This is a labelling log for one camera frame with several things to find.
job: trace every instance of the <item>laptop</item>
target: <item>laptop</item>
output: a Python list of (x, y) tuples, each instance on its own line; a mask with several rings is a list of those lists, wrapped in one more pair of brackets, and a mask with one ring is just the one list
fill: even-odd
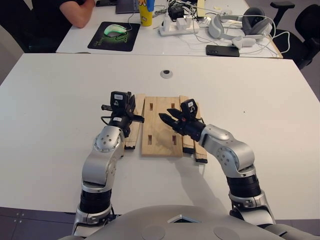
[(138, 0), (117, 0), (115, 14), (139, 13)]

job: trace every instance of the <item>plywood piece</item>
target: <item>plywood piece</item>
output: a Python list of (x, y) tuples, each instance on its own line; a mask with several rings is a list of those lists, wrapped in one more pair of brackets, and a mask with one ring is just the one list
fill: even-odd
[[(134, 114), (136, 115), (141, 115), (143, 116), (143, 109), (144, 109), (144, 104), (145, 104), (145, 97), (146, 95), (141, 93), (141, 94), (135, 94), (135, 109), (134, 109)], [(138, 135), (139, 135), (139, 129), (142, 123), (133, 121), (130, 125), (130, 134), (129, 137), (125, 139), (125, 145), (124, 149), (135, 149), (136, 148), (136, 143), (138, 140)]]
[(159, 117), (177, 108), (179, 97), (146, 97), (142, 132), (142, 156), (182, 157), (182, 137)]
[[(196, 113), (196, 118), (200, 119), (201, 118), (201, 113), (200, 113), (200, 107), (199, 107), (199, 103), (196, 103), (196, 105), (198, 106), (198, 112)], [(195, 149), (195, 161), (199, 162), (199, 163), (208, 163), (208, 157), (207, 157), (207, 151), (199, 145), (198, 142), (194, 141), (194, 149)]]
[[(179, 98), (180, 104), (189, 99), (187, 96), (180, 96)], [(182, 136), (182, 151), (186, 154), (193, 154), (195, 152), (194, 141), (187, 135)]]

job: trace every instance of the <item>black phone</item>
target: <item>black phone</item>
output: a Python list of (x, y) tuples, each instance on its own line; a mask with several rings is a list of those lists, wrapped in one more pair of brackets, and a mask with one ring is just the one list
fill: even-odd
[(239, 49), (235, 46), (218, 46), (218, 45), (207, 45), (205, 47), (205, 54), (210, 56), (221, 56), (221, 57), (239, 57)]
[(95, 3), (96, 7), (115, 6), (115, 5), (117, 5), (117, 0), (98, 0)]

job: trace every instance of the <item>gray floor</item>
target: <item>gray floor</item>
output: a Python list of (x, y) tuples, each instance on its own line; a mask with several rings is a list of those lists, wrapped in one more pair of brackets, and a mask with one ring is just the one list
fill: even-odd
[[(0, 240), (57, 240), (72, 232), (75, 215), (0, 207)], [(277, 220), (320, 236), (320, 219)]]
[[(250, 7), (259, 7), (264, 10), (266, 16), (270, 18), (274, 18), (277, 9), (270, 6), (272, 1), (270, 0), (245, 0)], [(295, 34), (298, 38), (303, 40), (300, 34), (297, 32), (295, 28), (295, 21), (298, 15), (305, 9), (307, 6), (311, 4), (320, 5), (320, 0), (290, 0), (290, 2), (295, 4), (295, 7), (287, 10), (283, 18), (281, 19), (278, 29), (288, 30)], [(309, 86), (313, 90), (314, 94), (320, 100), (320, 53), (313, 59), (313, 61), (302, 69), (302, 74)]]

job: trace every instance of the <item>black shirt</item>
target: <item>black shirt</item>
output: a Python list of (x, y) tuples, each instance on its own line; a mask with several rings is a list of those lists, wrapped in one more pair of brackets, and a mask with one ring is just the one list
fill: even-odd
[(60, 11), (60, 5), (65, 2), (77, 2), (79, 5), (83, 0), (32, 0), (34, 13), (40, 23), (43, 35), (62, 41), (72, 24)]

